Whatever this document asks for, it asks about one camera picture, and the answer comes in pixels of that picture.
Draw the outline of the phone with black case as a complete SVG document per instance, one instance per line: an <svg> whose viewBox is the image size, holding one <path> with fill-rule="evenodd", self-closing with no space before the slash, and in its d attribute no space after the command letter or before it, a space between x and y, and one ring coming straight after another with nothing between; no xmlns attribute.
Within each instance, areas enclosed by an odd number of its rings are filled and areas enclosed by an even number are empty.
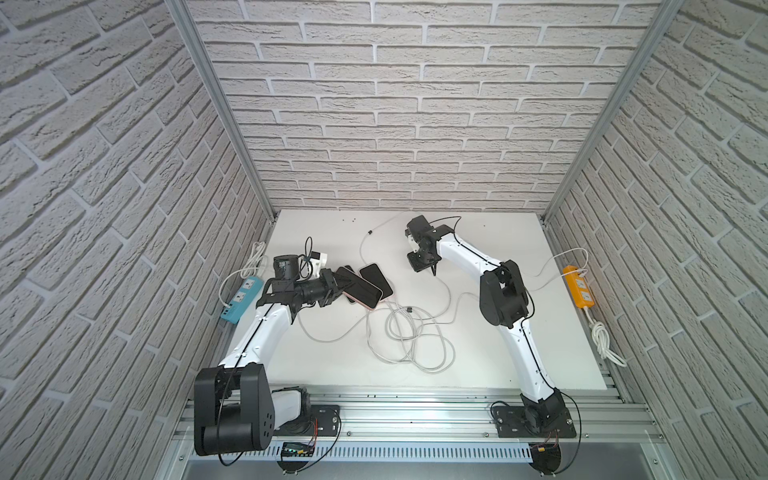
<svg viewBox="0 0 768 480"><path fill-rule="evenodd" d="M371 282L342 266L334 273L337 286L351 301L373 311L382 299L383 292Z"/></svg>

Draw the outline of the phone with pink case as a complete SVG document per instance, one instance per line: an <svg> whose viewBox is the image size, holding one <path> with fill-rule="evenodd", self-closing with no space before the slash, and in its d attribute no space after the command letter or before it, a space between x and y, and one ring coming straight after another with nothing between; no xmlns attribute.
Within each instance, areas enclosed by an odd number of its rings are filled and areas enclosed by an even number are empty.
<svg viewBox="0 0 768 480"><path fill-rule="evenodd" d="M382 292L382 300L388 299L393 295L392 286L376 263L361 268L359 270L359 275Z"/></svg>

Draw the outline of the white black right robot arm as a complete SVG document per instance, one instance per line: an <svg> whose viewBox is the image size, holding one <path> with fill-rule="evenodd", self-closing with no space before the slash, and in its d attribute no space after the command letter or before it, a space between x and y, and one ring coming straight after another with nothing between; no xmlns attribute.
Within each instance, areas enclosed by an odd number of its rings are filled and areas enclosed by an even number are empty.
<svg viewBox="0 0 768 480"><path fill-rule="evenodd" d="M407 223L405 236L412 247L407 258L415 272L436 273L439 262L450 261L478 282L480 312L491 326L501 329L510 350L527 428L533 433L553 430L569 411L536 348L529 325L535 305L517 263L480 252L453 228L434 226L422 215Z"/></svg>

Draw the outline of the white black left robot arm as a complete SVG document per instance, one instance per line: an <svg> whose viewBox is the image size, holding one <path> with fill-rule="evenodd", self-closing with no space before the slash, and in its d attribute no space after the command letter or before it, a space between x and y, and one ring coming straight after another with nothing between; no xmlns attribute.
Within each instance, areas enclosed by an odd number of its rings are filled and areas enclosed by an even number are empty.
<svg viewBox="0 0 768 480"><path fill-rule="evenodd" d="M309 426L306 389L272 389L267 366L298 312L328 306L342 295L326 262L327 255L315 251L273 259L274 276L262 288L244 337L217 366L196 376L193 436L198 455L261 451L282 427Z"/></svg>

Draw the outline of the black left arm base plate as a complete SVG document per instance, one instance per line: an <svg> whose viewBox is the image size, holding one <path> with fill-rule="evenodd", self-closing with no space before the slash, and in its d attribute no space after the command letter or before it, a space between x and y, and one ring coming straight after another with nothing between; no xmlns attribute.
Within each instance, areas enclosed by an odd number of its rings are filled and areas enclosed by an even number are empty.
<svg viewBox="0 0 768 480"><path fill-rule="evenodd" d="M334 404L312 405L307 414L292 420L275 430L276 436L284 437L336 437L340 427L341 407Z"/></svg>

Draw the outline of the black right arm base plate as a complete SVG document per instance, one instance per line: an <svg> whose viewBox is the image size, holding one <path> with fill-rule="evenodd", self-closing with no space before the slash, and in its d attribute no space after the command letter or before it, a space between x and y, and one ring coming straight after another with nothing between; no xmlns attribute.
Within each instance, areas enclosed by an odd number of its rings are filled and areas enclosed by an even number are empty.
<svg viewBox="0 0 768 480"><path fill-rule="evenodd" d="M557 419L541 420L531 408L493 403L489 412L497 435L502 439L575 439L578 437L570 413Z"/></svg>

